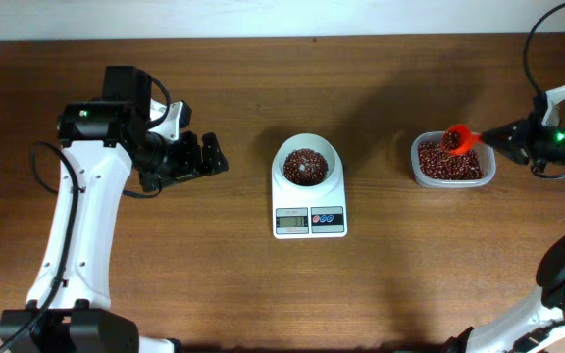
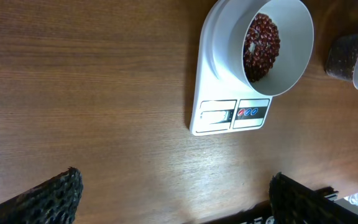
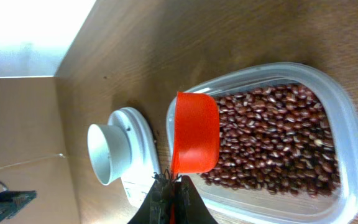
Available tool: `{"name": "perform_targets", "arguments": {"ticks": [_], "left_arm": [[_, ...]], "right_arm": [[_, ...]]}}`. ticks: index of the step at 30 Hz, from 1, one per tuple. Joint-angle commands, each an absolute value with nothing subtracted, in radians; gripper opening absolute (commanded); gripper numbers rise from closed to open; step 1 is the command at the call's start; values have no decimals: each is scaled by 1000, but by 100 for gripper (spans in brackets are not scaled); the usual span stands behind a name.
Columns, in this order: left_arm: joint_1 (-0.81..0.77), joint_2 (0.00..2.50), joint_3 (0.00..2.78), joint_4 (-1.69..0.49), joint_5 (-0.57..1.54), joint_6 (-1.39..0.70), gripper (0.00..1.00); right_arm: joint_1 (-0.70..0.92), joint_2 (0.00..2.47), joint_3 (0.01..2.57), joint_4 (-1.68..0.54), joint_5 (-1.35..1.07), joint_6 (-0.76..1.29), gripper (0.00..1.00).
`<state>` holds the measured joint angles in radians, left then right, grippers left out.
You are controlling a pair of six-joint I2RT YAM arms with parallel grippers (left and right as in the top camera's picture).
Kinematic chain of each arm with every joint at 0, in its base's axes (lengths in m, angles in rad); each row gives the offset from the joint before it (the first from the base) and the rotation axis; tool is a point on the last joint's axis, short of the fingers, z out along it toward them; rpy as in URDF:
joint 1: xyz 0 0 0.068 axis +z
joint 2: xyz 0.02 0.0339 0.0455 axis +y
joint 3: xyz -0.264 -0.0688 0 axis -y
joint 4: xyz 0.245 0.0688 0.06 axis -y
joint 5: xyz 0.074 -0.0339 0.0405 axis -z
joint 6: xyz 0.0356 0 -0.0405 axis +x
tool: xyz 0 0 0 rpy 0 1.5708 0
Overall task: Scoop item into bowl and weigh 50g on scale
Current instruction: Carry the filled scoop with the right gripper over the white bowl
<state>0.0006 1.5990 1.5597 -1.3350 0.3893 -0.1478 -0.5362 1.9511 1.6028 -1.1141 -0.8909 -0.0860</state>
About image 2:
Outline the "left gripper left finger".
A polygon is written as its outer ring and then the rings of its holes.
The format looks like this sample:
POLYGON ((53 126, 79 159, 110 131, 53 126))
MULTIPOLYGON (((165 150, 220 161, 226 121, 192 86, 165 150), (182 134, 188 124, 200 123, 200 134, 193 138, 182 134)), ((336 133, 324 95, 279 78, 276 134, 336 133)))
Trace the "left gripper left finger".
POLYGON ((83 191, 74 167, 0 203, 0 223, 73 223, 83 191))

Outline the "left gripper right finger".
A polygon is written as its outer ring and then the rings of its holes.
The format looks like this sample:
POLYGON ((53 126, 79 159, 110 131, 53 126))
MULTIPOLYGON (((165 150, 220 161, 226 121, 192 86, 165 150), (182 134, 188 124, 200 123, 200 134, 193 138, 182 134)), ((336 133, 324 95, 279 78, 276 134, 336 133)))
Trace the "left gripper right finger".
POLYGON ((269 201, 279 224, 358 224, 357 214, 280 172, 270 181, 269 201))

